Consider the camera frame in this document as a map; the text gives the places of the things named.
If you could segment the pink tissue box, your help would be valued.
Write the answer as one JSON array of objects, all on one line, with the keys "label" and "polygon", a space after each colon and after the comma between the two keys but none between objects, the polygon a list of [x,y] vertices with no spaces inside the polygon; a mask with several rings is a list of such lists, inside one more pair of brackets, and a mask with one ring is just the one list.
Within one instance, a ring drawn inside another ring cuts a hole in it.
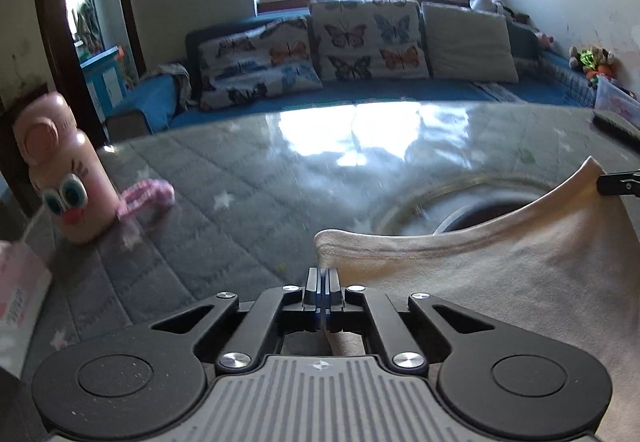
[{"label": "pink tissue box", "polygon": [[0,262],[1,368],[21,378],[51,273],[22,242],[2,240]]}]

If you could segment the white plush toy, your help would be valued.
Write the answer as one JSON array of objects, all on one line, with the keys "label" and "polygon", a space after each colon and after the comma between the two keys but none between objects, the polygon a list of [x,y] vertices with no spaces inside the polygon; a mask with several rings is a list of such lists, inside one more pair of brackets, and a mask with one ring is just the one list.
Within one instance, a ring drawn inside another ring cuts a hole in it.
[{"label": "white plush toy", "polygon": [[502,0],[469,0],[469,7],[475,12],[506,14]]}]

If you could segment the pink plush toy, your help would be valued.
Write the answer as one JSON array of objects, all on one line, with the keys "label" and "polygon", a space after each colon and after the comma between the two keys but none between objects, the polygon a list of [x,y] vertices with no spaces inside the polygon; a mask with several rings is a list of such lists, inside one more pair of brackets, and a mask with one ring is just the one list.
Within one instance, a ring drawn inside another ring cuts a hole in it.
[{"label": "pink plush toy", "polygon": [[554,38],[552,36],[549,36],[544,32],[535,32],[535,36],[541,50],[547,51],[552,49],[554,43]]}]

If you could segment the pile of stuffed toys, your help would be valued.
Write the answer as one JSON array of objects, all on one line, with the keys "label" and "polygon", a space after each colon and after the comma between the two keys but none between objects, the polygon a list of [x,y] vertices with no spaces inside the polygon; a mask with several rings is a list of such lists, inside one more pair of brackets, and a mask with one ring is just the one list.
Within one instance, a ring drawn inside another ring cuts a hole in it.
[{"label": "pile of stuffed toys", "polygon": [[596,88],[601,77],[608,80],[615,78],[616,57],[613,52],[600,48],[600,46],[592,46],[582,50],[579,50],[577,46],[572,46],[568,54],[570,54],[568,58],[570,68],[583,72],[590,87]]}]

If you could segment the cream shirt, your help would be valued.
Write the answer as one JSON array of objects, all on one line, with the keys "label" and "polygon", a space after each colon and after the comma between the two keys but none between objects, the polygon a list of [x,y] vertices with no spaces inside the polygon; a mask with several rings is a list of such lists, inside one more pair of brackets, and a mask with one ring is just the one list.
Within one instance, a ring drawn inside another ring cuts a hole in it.
[{"label": "cream shirt", "polygon": [[588,158],[531,204],[462,231],[377,236],[325,230],[319,266],[399,302],[427,292],[574,344],[613,381],[598,435],[639,437],[639,202],[602,196]]}]

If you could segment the black remote control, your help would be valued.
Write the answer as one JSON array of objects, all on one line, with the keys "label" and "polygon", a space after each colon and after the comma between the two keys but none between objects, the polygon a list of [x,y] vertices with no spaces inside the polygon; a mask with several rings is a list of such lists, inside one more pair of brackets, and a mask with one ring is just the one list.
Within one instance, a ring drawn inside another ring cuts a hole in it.
[{"label": "black remote control", "polygon": [[628,124],[624,124],[623,121],[618,119],[614,114],[594,112],[592,123],[609,138],[633,150],[639,150],[639,130],[628,126]]}]

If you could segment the pink cartoon water bottle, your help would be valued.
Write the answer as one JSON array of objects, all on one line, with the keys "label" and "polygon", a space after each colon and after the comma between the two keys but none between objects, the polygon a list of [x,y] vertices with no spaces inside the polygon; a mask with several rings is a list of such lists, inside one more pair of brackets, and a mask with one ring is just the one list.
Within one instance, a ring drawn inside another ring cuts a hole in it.
[{"label": "pink cartoon water bottle", "polygon": [[119,194],[88,136],[58,92],[27,105],[13,125],[43,207],[72,243],[89,243],[116,219]]}]

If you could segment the grey cloth on sofa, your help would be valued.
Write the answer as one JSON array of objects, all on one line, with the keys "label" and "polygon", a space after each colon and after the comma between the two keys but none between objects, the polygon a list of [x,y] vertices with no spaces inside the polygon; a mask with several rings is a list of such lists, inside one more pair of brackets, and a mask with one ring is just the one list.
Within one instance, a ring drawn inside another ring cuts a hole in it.
[{"label": "grey cloth on sofa", "polygon": [[198,104],[193,97],[191,77],[188,70],[181,63],[159,64],[148,70],[141,80],[152,79],[160,76],[169,76],[177,87],[177,105],[186,110]]}]

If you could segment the plain beige pillow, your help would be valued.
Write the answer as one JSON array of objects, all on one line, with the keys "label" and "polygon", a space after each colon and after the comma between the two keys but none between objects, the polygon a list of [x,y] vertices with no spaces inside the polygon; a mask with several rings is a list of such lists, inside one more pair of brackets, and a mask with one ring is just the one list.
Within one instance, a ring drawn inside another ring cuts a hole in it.
[{"label": "plain beige pillow", "polygon": [[426,52],[436,79],[518,82],[506,19],[460,6],[422,4]]}]

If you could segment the grey quilted star tablecloth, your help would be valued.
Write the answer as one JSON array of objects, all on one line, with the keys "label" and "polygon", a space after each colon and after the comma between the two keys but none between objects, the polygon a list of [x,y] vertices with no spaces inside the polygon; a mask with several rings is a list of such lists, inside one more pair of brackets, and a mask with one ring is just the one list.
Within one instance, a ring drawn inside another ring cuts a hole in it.
[{"label": "grey quilted star tablecloth", "polygon": [[231,290],[301,283],[325,230],[438,235],[519,210],[588,158],[638,155],[590,110],[534,104],[374,103],[242,117],[104,150],[119,188],[158,176],[175,206],[98,240],[66,242],[40,214],[27,243],[54,278],[25,368],[52,352]]}]

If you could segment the left butterfly pillow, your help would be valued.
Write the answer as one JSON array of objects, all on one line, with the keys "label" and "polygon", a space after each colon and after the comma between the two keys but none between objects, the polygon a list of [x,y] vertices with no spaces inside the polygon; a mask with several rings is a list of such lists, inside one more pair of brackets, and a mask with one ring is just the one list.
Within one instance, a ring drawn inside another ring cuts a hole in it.
[{"label": "left butterfly pillow", "polygon": [[323,88],[303,16],[205,41],[198,64],[200,109],[206,112]]}]

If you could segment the clear plastic storage bin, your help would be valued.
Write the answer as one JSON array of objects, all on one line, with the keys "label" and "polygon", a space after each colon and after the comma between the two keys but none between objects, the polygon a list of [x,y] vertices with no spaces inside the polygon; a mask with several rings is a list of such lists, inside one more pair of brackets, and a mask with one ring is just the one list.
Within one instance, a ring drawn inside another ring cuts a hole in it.
[{"label": "clear plastic storage bin", "polygon": [[639,128],[640,103],[627,92],[612,84],[608,78],[599,76],[598,79],[594,108],[612,112]]}]

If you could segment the right butterfly pillow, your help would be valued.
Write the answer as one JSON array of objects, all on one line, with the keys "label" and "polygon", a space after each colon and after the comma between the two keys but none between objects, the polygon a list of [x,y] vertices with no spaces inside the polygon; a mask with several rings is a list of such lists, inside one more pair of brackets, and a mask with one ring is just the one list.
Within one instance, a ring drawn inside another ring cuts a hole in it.
[{"label": "right butterfly pillow", "polygon": [[430,76],[416,0],[311,0],[309,16],[324,81]]}]

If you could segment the blue sofa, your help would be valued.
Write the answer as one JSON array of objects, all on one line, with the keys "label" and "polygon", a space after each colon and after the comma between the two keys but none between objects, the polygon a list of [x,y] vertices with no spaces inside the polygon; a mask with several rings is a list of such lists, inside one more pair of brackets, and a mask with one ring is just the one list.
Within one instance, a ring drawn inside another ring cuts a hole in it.
[{"label": "blue sofa", "polygon": [[169,129],[195,126],[251,114],[367,102],[525,102],[592,107],[596,90],[584,75],[568,68],[564,58],[541,50],[533,32],[510,23],[508,32],[517,84],[491,84],[447,79],[375,79],[327,82],[322,89],[263,98],[253,103],[206,112],[177,105],[177,87],[169,76],[143,80],[111,117],[106,130],[114,142]]}]

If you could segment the butterfly pillow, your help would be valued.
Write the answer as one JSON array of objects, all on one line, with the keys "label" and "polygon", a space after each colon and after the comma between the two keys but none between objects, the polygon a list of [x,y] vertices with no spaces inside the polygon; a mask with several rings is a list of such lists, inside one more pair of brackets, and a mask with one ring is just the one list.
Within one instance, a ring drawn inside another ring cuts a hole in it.
[{"label": "butterfly pillow", "polygon": [[200,109],[206,112],[323,88],[303,16],[205,41],[198,64]]},{"label": "butterfly pillow", "polygon": [[324,81],[430,76],[416,0],[311,0],[309,16]]}]

